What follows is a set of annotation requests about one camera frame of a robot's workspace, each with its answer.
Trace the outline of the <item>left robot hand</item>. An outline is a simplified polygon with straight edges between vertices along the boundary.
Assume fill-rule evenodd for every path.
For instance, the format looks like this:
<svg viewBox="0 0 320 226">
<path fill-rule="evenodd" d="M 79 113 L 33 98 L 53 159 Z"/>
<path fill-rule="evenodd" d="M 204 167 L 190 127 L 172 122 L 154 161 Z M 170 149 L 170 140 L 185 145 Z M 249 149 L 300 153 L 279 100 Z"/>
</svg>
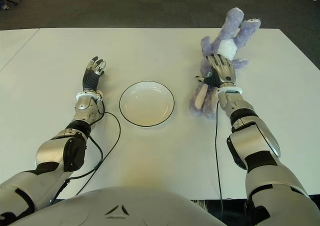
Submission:
<svg viewBox="0 0 320 226">
<path fill-rule="evenodd" d="M 82 89 L 84 91 L 96 91 L 100 77 L 105 73 L 106 62 L 99 59 L 98 56 L 93 57 L 84 72 L 82 79 Z"/>
</svg>

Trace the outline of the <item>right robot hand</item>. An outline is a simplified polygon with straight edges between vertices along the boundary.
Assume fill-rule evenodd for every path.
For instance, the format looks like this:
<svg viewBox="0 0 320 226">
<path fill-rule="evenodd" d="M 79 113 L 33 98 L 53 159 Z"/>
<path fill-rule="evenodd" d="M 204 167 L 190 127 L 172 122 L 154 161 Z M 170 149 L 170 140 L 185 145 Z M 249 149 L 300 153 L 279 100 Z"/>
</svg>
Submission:
<svg viewBox="0 0 320 226">
<path fill-rule="evenodd" d="M 236 85 L 236 73 L 232 62 L 221 54 L 207 55 L 206 62 L 211 67 L 207 76 L 196 76 L 199 82 L 211 87 L 233 87 Z"/>
</svg>

